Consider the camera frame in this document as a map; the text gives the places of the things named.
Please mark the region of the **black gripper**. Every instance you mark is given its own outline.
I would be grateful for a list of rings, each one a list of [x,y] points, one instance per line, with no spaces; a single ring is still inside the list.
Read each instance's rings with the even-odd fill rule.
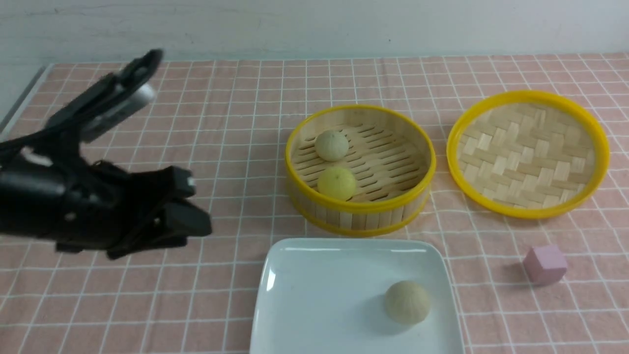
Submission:
[[[139,252],[184,247],[211,235],[211,215],[189,202],[190,171],[177,166],[128,172],[101,161],[51,165],[61,178],[59,219],[49,238],[56,250],[106,252],[110,260]]]

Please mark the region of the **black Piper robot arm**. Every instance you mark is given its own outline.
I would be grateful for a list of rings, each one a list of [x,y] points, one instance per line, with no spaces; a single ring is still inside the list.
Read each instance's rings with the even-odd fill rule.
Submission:
[[[110,260],[184,247],[211,235],[211,216],[190,198],[191,171],[130,172],[78,146],[45,144],[1,157],[1,233],[53,242],[60,253],[103,251]]]

